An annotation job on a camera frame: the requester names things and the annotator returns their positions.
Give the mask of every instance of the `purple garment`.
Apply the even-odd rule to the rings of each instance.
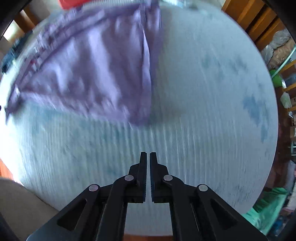
[[[6,115],[33,100],[109,121],[142,124],[151,107],[158,5],[72,9],[38,36],[21,67]]]

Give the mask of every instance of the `round table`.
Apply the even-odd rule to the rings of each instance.
[[[126,175],[141,151],[156,151],[158,162],[186,184],[207,184],[240,213],[253,206],[276,149],[274,88],[247,34],[215,7],[197,6],[161,7],[164,39],[148,125],[111,124],[32,103],[1,124],[8,133],[1,158],[26,188],[62,209],[88,185]],[[153,204],[150,194],[147,184],[145,204],[128,205],[125,232],[171,235],[168,204]]]

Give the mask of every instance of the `beige cushion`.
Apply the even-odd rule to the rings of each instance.
[[[0,178],[0,212],[20,241],[25,241],[58,213],[22,185],[3,178]]]

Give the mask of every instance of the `silver rivet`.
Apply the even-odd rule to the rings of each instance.
[[[132,175],[126,175],[126,176],[124,177],[124,179],[125,179],[126,181],[132,181],[132,180],[133,180],[133,176],[132,176]]]
[[[90,185],[90,186],[89,186],[89,190],[90,190],[91,192],[95,192],[95,191],[97,191],[98,189],[99,189],[99,186],[96,185],[96,184],[93,184],[93,185]]]
[[[171,175],[165,175],[165,176],[163,177],[163,179],[164,179],[165,181],[171,181],[171,180],[173,179],[173,177],[172,177]]]
[[[198,186],[198,189],[201,190],[202,192],[205,192],[205,191],[207,191],[207,186],[202,184],[202,185]]]

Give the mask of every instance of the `folded cloth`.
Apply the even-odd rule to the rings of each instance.
[[[10,68],[13,62],[18,58],[31,33],[32,33],[32,30],[27,32],[24,36],[18,38],[14,42],[13,46],[10,48],[8,53],[3,57],[1,62],[1,67],[0,67],[1,72],[3,74],[7,72],[7,70]]]
[[[109,121],[142,124],[151,106],[151,66],[157,55],[157,4],[96,7],[62,14],[38,36],[5,109],[39,104]]]

